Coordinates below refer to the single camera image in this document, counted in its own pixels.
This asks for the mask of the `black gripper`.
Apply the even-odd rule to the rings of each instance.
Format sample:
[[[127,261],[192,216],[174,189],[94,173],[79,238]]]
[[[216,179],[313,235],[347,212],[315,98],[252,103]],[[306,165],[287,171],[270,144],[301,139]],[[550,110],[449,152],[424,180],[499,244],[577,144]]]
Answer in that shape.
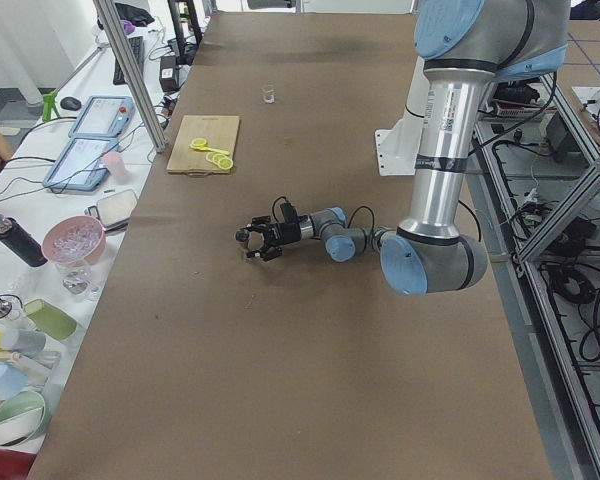
[[[269,215],[253,217],[245,227],[248,232],[259,234],[272,234],[271,243],[265,244],[259,249],[248,250],[247,259],[261,259],[264,262],[271,261],[282,255],[280,246],[297,243],[302,240],[302,232],[299,221],[273,223]]]

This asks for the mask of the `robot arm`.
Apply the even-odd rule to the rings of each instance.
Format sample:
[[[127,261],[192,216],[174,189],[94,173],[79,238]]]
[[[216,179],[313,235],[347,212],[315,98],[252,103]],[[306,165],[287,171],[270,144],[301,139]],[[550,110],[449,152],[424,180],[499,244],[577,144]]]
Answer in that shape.
[[[422,2],[414,45],[429,86],[407,217],[395,230],[360,230],[345,226],[339,208],[298,215],[285,202],[282,221],[255,217],[237,231],[242,244],[253,233],[262,237],[247,257],[270,261],[282,246],[315,238],[337,262],[374,248],[385,280],[403,295],[476,284],[486,271],[486,249],[454,221],[481,100],[492,84],[557,71],[569,15],[566,1]]]

